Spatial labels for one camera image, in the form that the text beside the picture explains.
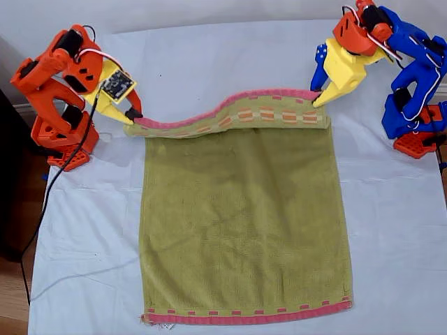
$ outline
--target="green towel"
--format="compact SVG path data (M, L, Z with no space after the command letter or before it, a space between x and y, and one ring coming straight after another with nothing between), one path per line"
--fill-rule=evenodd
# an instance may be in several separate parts
M143 321L238 325L351 307L329 128L146 139Z

